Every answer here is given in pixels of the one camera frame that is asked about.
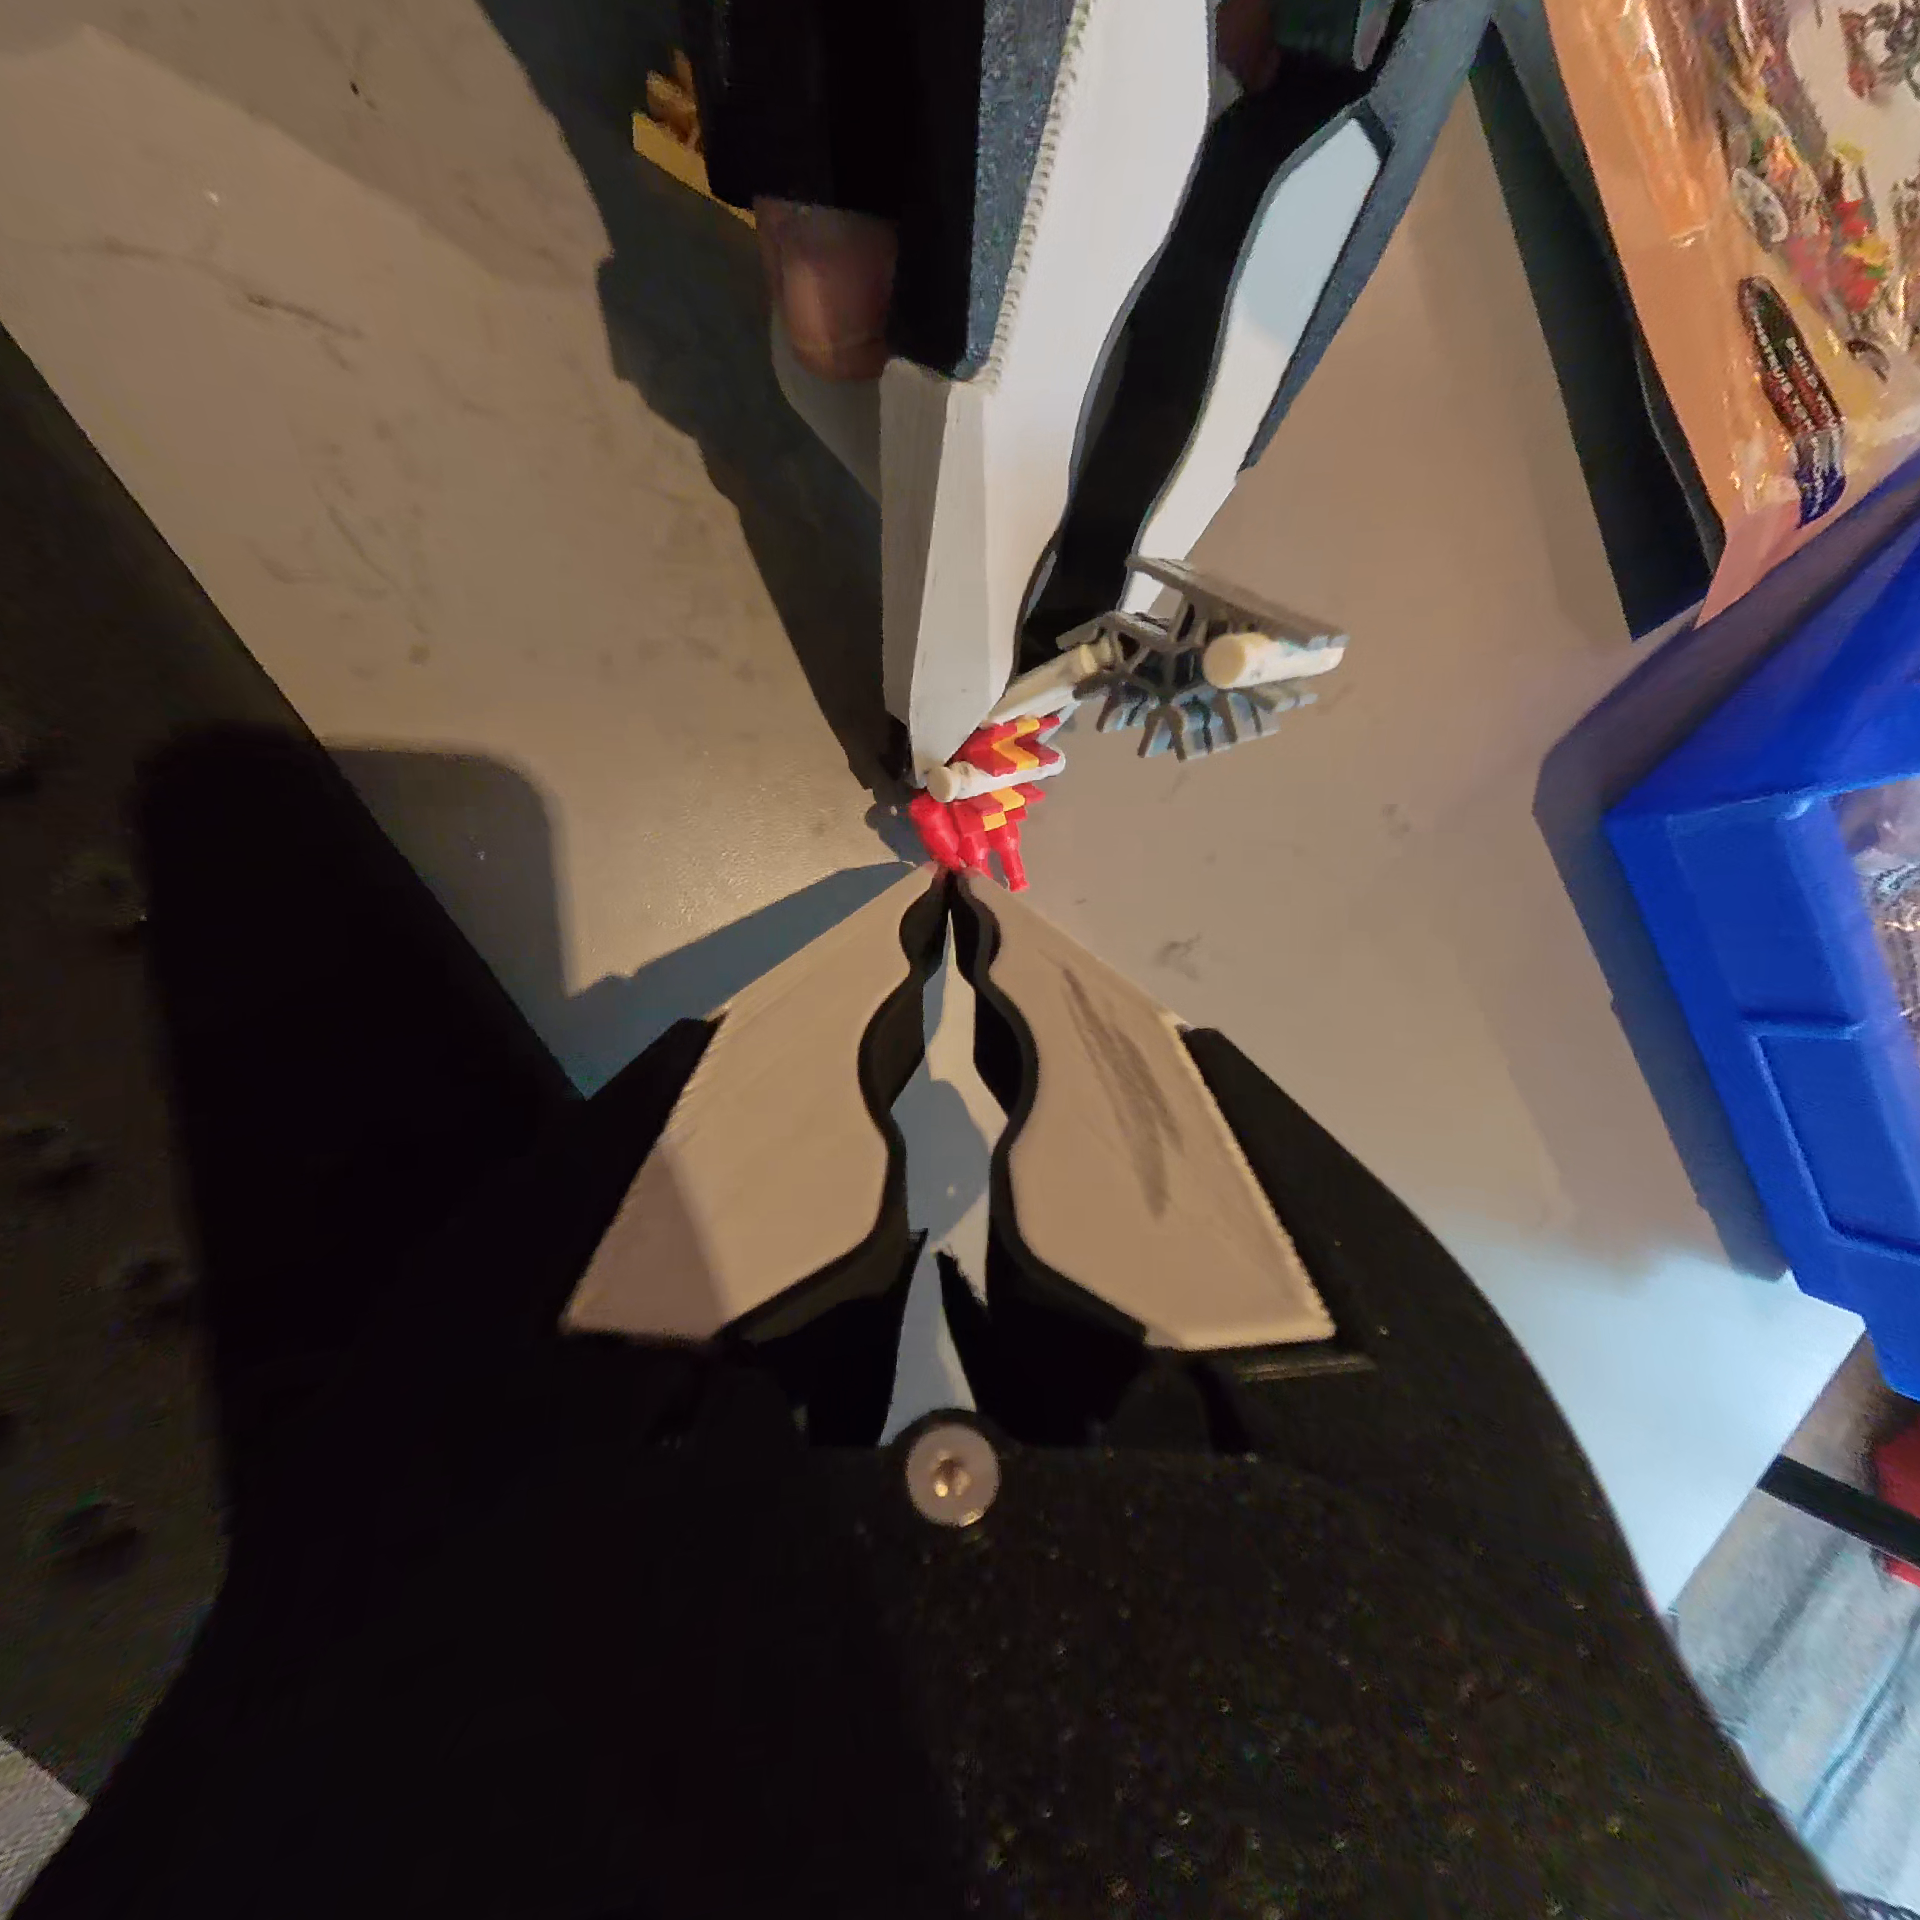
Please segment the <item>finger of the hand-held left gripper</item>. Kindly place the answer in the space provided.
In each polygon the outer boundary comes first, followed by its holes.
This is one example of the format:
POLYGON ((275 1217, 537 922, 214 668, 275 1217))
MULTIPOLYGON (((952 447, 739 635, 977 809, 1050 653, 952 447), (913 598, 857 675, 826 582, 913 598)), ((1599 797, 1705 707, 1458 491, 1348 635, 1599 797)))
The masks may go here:
POLYGON ((879 383, 886 707, 926 783, 1020 668, 1117 325, 1190 195, 1215 7, 977 7, 968 230, 904 245, 879 383))
POLYGON ((1304 349, 1308 310, 1381 182, 1353 91, 1239 97, 1117 325, 1028 642, 1147 613, 1132 562, 1190 562, 1304 349))

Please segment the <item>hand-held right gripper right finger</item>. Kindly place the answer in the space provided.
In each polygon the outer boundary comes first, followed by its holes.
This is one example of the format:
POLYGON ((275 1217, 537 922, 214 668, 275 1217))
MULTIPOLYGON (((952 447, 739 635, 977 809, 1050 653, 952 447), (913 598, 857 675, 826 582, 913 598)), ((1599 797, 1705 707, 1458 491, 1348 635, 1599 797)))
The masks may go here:
POLYGON ((1336 1317, 1190 1024, 987 875, 952 886, 952 962, 970 1071, 1002 1114, 993 1231, 1020 1276, 1167 1356, 1330 1347, 1336 1317))

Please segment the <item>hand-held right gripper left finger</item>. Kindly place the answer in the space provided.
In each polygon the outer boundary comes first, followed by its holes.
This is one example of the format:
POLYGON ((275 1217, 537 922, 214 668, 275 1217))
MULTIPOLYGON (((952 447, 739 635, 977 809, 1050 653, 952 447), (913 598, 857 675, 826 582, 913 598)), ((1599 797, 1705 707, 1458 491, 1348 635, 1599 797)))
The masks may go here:
POLYGON ((725 1001, 561 1326, 772 1340, 886 1297, 908 1273, 895 1101, 942 948, 947 875, 908 874, 725 1001))

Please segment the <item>toy rod and connector assembly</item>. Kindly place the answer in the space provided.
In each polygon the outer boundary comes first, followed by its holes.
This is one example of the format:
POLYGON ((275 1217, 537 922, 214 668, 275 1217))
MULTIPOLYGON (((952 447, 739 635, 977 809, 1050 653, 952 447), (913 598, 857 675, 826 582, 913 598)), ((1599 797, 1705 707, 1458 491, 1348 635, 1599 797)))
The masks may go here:
POLYGON ((1314 697, 1348 635, 1270 598, 1245 598, 1190 562, 1126 562, 1126 602, 1071 631, 1050 662, 1013 675, 960 750, 913 776, 908 828, 942 874, 1025 891, 1025 823, 1071 768, 1061 725, 1094 719, 1140 755, 1230 755, 1314 697))

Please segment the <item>person's left hand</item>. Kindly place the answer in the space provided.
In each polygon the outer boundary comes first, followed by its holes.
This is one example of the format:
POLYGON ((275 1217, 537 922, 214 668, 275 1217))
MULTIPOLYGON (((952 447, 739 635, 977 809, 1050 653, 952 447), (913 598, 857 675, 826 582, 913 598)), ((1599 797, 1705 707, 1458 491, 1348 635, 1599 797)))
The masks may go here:
POLYGON ((818 383, 886 372, 895 223, 833 201, 756 195, 756 245, 793 365, 818 383))

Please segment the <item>yellow toy connector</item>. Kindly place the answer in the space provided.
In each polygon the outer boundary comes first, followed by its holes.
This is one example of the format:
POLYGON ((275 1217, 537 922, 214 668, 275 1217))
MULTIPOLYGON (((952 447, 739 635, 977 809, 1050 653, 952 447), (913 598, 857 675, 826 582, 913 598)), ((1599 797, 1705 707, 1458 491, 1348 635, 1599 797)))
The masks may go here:
POLYGON ((725 201, 705 177, 705 127, 691 97, 690 54, 665 56, 665 68, 642 77, 642 111, 632 112, 633 156, 690 182, 691 195, 733 212, 745 230, 756 230, 751 212, 725 201))

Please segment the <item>dark flat board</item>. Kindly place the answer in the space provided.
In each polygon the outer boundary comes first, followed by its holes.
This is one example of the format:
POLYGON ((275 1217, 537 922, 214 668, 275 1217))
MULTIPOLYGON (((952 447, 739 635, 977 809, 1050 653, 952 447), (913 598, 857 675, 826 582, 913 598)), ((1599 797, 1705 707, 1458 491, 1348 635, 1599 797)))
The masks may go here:
POLYGON ((1472 91, 1553 349, 1603 562, 1627 635, 1647 642, 1705 602, 1721 562, 1721 515, 1710 510, 1636 321, 1538 0, 1498 0, 1491 10, 1472 91))

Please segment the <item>orange toy set bag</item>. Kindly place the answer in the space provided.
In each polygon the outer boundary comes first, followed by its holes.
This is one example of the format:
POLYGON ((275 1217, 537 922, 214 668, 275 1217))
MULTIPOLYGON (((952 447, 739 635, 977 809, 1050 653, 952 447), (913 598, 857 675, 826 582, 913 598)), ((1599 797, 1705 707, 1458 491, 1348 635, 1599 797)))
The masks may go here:
POLYGON ((1721 530, 1721 618, 1920 447, 1920 7, 1553 0, 1548 23, 1721 530))

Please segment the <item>blue bin with plastic bags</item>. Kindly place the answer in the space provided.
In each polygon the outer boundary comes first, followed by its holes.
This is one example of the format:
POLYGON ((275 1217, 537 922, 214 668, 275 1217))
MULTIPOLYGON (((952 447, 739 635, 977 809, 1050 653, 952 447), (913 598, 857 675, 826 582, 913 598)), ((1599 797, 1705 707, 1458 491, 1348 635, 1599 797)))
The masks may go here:
POLYGON ((1865 1317, 1902 1397, 1920 1071, 1872 886, 1916 874, 1916 631, 1905 521, 1603 813, 1795 1283, 1865 1317))

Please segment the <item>black perforated pad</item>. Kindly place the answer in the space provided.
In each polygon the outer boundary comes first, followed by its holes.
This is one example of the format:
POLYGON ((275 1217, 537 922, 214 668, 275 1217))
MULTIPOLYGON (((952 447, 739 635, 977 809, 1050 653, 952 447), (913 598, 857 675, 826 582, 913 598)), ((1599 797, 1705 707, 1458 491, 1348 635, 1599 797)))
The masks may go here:
POLYGON ((577 1086, 10 340, 0 510, 7 1739, 96 1801, 397 1263, 577 1086))

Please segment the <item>clear plastic bags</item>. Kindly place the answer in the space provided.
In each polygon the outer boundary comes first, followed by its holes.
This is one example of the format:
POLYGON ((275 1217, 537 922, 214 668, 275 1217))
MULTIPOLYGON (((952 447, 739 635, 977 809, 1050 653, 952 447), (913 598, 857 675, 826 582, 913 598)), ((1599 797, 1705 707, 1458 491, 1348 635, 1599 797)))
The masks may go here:
POLYGON ((1835 835, 1878 922, 1887 990, 1920 1044, 1920 776, 1835 797, 1835 835))

